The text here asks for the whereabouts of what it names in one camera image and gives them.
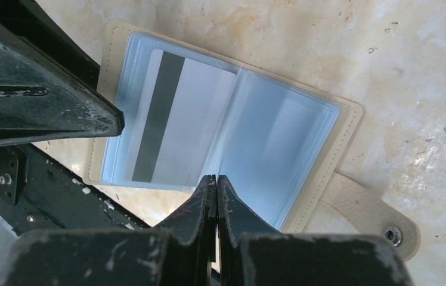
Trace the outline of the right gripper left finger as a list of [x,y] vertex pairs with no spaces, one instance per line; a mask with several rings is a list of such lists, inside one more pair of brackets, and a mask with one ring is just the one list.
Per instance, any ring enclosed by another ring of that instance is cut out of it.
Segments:
[[34,231],[12,247],[0,285],[209,285],[216,177],[156,226]]

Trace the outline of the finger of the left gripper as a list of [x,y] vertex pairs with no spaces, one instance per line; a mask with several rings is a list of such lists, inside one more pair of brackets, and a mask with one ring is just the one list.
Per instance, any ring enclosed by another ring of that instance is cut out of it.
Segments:
[[36,1],[0,1],[0,147],[120,135],[99,71]]

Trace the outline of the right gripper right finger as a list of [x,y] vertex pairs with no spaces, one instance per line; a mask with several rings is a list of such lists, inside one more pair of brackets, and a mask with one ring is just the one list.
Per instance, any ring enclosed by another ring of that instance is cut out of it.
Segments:
[[222,285],[412,285],[396,251],[374,235],[284,234],[218,178]]

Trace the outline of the beige card holder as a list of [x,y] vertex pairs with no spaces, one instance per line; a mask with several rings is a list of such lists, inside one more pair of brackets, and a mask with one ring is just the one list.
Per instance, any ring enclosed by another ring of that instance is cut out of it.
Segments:
[[123,112],[117,137],[93,140],[84,180],[192,192],[195,186],[133,182],[126,166],[151,53],[161,49],[236,74],[199,177],[227,176],[238,197],[272,227],[302,232],[319,201],[357,231],[381,235],[403,260],[420,247],[418,226],[336,166],[363,115],[352,101],[130,24],[106,31],[97,91]]

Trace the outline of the white card with black stripe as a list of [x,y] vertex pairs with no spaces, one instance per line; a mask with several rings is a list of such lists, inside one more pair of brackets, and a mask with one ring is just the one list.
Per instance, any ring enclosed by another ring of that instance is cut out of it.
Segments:
[[161,49],[151,53],[134,123],[125,177],[195,186],[236,74]]

